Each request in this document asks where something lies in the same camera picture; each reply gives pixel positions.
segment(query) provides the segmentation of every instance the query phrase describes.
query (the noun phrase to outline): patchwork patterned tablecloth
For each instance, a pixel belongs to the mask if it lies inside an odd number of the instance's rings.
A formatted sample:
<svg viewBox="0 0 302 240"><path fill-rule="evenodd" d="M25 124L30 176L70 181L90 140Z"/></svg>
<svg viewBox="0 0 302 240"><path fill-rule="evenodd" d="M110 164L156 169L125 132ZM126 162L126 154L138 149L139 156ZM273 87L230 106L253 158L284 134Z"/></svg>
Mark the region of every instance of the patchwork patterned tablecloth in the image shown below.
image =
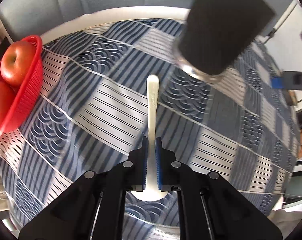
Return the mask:
<svg viewBox="0 0 302 240"><path fill-rule="evenodd" d="M171 19L121 21L43 46L41 95L21 127L0 138L1 176L21 226L86 170L110 170L140 146L150 74L160 79L156 133L163 146L195 171L219 172L270 212L300 141L294 110L270 87L279 70L253 41L221 82L192 78L171 54L182 28ZM178 237L175 193L152 203L128 193L126 213L123 239Z"/></svg>

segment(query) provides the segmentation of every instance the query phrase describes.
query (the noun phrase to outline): tablecloth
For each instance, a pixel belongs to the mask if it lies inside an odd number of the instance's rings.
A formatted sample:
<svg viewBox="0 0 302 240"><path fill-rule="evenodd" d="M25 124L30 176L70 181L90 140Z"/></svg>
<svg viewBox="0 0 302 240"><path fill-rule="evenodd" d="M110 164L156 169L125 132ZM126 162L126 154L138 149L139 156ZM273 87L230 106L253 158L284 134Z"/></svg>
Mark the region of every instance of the tablecloth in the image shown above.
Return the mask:
<svg viewBox="0 0 302 240"><path fill-rule="evenodd" d="M270 78L279 69L254 40L209 85L174 64L183 21L106 23L43 46L43 85L19 129L0 138L0 174L21 226L87 170L126 160L147 135L146 79L160 79L156 135L193 170L217 171L268 215L292 176L296 114ZM176 194L127 193L123 239L179 238Z"/></svg>

